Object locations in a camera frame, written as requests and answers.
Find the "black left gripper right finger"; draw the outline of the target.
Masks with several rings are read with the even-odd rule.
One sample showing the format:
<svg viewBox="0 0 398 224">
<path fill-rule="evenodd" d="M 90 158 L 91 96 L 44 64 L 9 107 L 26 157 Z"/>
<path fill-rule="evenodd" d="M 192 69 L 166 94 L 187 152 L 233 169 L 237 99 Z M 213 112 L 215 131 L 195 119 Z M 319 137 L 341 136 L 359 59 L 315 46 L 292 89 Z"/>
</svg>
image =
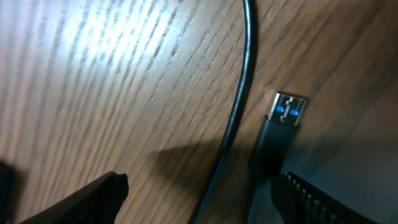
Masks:
<svg viewBox="0 0 398 224">
<path fill-rule="evenodd" d="M 375 224 L 293 172 L 271 183 L 271 199 L 285 224 Z"/>
</svg>

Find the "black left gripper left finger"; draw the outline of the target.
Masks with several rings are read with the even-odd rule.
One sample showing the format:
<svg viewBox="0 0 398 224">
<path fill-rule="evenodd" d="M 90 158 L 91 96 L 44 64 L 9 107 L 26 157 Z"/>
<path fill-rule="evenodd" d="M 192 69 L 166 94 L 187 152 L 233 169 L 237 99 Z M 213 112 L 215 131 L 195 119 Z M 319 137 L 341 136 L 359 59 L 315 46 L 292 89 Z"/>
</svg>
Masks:
<svg viewBox="0 0 398 224">
<path fill-rule="evenodd" d="M 110 171 L 21 224 L 114 224 L 128 193 L 127 175 Z"/>
</svg>

